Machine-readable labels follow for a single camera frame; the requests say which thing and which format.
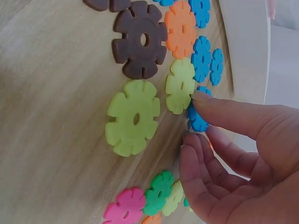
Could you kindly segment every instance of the lime green snowflake toy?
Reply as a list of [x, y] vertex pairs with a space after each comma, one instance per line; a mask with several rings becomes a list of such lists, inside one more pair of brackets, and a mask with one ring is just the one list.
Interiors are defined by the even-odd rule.
[[169, 94], [166, 98], [167, 108], [174, 114], [181, 114], [190, 104], [190, 95], [194, 92], [194, 66], [189, 58], [184, 57], [175, 60], [170, 71], [165, 88], [165, 92]]
[[184, 190], [182, 187], [182, 183], [180, 180], [178, 180], [172, 186], [171, 195], [166, 199], [166, 204], [162, 208], [162, 214], [165, 216], [170, 216], [171, 213], [173, 213], [177, 209], [178, 203], [181, 202], [183, 196]]
[[115, 94], [108, 108], [108, 115], [115, 118], [105, 127], [106, 140], [121, 156], [136, 155], [146, 148], [146, 140], [152, 139], [160, 115], [157, 90], [148, 81], [133, 80], [124, 85], [124, 92]]
[[146, 190], [146, 204], [143, 212], [148, 216], [154, 216], [166, 204], [166, 198], [171, 195], [174, 176], [169, 171], [158, 174], [151, 182], [151, 188]]

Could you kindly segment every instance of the toy center hole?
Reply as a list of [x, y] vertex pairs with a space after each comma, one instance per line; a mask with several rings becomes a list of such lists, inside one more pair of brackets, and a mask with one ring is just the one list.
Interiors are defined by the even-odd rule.
[[140, 119], [140, 115], [139, 115], [139, 113], [135, 114], [135, 116], [134, 116], [134, 120], [133, 120], [134, 125], [137, 125], [137, 124], [138, 124], [139, 119]]
[[149, 44], [149, 36], [147, 34], [141, 34], [140, 36], [140, 43], [142, 46], [146, 46]]
[[129, 217], [129, 214], [130, 214], [130, 212], [129, 211], [127, 211], [124, 215], [123, 215], [123, 219], [126, 219], [126, 218], [128, 218]]
[[163, 192], [160, 191], [159, 194], [158, 194], [158, 198], [162, 197], [162, 194], [163, 194]]

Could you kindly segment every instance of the hand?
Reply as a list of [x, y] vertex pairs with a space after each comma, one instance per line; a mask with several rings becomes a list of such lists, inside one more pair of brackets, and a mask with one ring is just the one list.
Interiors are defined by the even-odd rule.
[[[215, 152], [239, 175], [229, 174], [201, 134], [184, 136], [180, 179], [194, 212], [207, 224], [299, 223], [299, 110], [193, 95]], [[219, 126], [256, 140], [246, 153]]]

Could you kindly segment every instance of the wooden table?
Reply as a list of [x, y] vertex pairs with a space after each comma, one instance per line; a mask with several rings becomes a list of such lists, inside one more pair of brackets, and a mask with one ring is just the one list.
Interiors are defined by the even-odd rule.
[[[223, 49], [222, 82], [212, 92], [232, 98], [225, 29], [218, 1], [211, 3], [210, 23], [198, 35], [210, 39], [212, 50]], [[187, 129], [185, 114], [173, 115], [165, 104], [171, 52], [149, 79], [161, 115], [147, 149], [123, 158], [106, 143], [107, 107], [129, 81], [111, 51], [111, 41], [121, 36], [112, 31], [116, 16], [81, 0], [0, 2], [1, 223], [98, 224], [124, 188], [146, 189], [164, 169], [177, 173], [173, 164]], [[182, 205], [163, 219], [199, 223]]]

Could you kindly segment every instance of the snowflake building block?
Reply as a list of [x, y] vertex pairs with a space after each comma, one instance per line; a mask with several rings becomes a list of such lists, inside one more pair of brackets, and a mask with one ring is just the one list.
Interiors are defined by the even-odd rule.
[[161, 6], [172, 6], [177, 0], [153, 0], [159, 2]]
[[115, 94], [108, 108], [108, 115], [115, 118], [105, 127], [106, 140], [118, 155], [136, 155], [146, 148], [146, 139], [152, 139], [160, 115], [160, 100], [155, 97], [155, 86], [142, 80], [124, 85], [124, 93]]
[[117, 198], [117, 203], [111, 203], [105, 213], [103, 224], [133, 224], [141, 219], [145, 206], [145, 196], [138, 188], [124, 190]]
[[189, 0], [191, 11], [194, 12], [196, 26], [206, 28], [210, 21], [210, 0]]
[[177, 1], [169, 9], [164, 19], [169, 30], [166, 46], [175, 58], [189, 57], [197, 36], [194, 14], [185, 1]]
[[191, 62], [194, 65], [194, 79], [202, 83], [210, 72], [211, 63], [211, 43], [205, 36], [200, 36], [193, 46], [195, 53], [191, 56]]
[[195, 71], [189, 58], [177, 59], [170, 67], [171, 74], [166, 80], [165, 92], [168, 110], [174, 114], [181, 114], [190, 104], [195, 89], [193, 79]]
[[184, 199], [184, 206], [185, 206], [185, 207], [189, 207], [189, 212], [193, 212], [193, 209], [190, 207], [187, 198]]
[[151, 188], [146, 190], [146, 205], [143, 212], [148, 216], [157, 214], [166, 204], [166, 198], [171, 195], [174, 176], [169, 171], [158, 174], [151, 182]]
[[[205, 86], [199, 86], [197, 90], [205, 92], [206, 94], [209, 94], [210, 96], [213, 96], [211, 91], [207, 89]], [[193, 128], [194, 131], [197, 132], [205, 132], [207, 127], [209, 127], [209, 124], [205, 122], [202, 117], [197, 113], [195, 110], [193, 103], [191, 102], [188, 108], [188, 116], [189, 116], [189, 125]]]
[[184, 196], [184, 191], [183, 191], [182, 183], [180, 180], [178, 180], [172, 186], [171, 195], [166, 199], [166, 204], [162, 208], [162, 214], [165, 216], [170, 216], [171, 213], [173, 213], [177, 209], [178, 203], [181, 202], [183, 196]]
[[90, 8], [96, 11], [105, 11], [110, 8], [111, 12], [120, 12], [130, 7], [131, 0], [83, 0]]
[[223, 53], [221, 49], [216, 49], [213, 52], [213, 59], [211, 61], [210, 81], [212, 85], [218, 85], [221, 81], [223, 73]]
[[[114, 31], [122, 33], [121, 39], [112, 41], [116, 63], [126, 63], [122, 71], [131, 79], [148, 79], [158, 71], [157, 64], [164, 62], [167, 48], [167, 29], [161, 11], [146, 1], [134, 1], [129, 9], [119, 13]], [[141, 43], [142, 36], [146, 43]]]
[[155, 214], [154, 216], [148, 216], [146, 217], [142, 224], [161, 224], [162, 223], [162, 217], [160, 214]]

